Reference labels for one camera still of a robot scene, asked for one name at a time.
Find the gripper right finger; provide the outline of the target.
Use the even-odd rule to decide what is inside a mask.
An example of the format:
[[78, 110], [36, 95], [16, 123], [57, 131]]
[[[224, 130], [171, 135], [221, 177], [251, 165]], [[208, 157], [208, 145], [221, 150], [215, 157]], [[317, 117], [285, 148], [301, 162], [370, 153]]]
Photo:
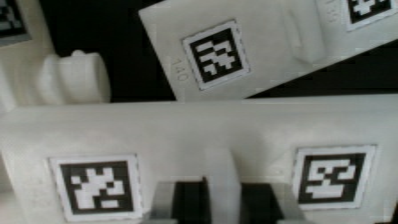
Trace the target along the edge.
[[309, 224], [285, 183], [242, 185], [240, 224]]

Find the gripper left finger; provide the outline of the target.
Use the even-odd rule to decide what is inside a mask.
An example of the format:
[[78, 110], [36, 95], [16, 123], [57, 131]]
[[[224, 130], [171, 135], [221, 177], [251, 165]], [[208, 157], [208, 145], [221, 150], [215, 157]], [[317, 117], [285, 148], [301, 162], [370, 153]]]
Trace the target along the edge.
[[212, 224], [208, 180], [160, 182], [141, 224]]

